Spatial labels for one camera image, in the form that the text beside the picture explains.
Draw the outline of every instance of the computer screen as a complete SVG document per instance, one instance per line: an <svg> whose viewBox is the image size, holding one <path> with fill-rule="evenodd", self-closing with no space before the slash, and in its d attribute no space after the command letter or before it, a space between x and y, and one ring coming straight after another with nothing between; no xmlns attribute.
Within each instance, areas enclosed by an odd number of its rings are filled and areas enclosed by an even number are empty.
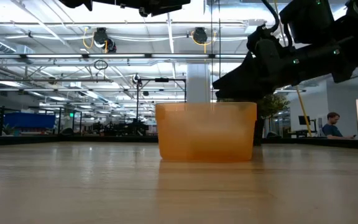
<svg viewBox="0 0 358 224"><path fill-rule="evenodd" d="M306 120L305 120L305 116L299 116L299 124L300 125L306 125Z"/></svg>

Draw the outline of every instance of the white column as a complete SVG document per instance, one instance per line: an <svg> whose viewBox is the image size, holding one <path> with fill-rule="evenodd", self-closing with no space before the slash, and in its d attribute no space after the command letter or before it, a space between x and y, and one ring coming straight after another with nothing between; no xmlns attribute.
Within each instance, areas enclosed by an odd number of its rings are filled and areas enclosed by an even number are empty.
<svg viewBox="0 0 358 224"><path fill-rule="evenodd" d="M187 65L187 102L207 103L211 101L211 74L208 64Z"/></svg>

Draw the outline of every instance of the wooden table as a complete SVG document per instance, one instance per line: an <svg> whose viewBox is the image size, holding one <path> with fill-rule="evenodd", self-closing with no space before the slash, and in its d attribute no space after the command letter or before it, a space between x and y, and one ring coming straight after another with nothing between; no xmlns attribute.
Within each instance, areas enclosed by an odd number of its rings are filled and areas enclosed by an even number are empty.
<svg viewBox="0 0 358 224"><path fill-rule="evenodd" d="M264 145L252 162L156 144L0 146L0 223L358 223L358 150Z"/></svg>

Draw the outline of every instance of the orange plastic bin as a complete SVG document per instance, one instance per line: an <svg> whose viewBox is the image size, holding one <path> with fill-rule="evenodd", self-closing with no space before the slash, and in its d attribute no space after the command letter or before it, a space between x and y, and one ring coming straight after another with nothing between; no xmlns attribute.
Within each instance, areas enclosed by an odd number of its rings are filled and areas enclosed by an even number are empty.
<svg viewBox="0 0 358 224"><path fill-rule="evenodd" d="M156 106L160 155L168 161L238 162L252 158L255 103Z"/></svg>

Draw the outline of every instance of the person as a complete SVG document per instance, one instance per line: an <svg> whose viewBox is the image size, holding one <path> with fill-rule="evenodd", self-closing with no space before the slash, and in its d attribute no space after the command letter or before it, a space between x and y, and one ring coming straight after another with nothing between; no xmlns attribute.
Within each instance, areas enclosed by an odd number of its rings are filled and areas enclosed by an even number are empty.
<svg viewBox="0 0 358 224"><path fill-rule="evenodd" d="M341 116L335 112L327 114L327 124L323 127L323 133L328 139L354 139L354 136L344 137L335 124L339 121Z"/></svg>

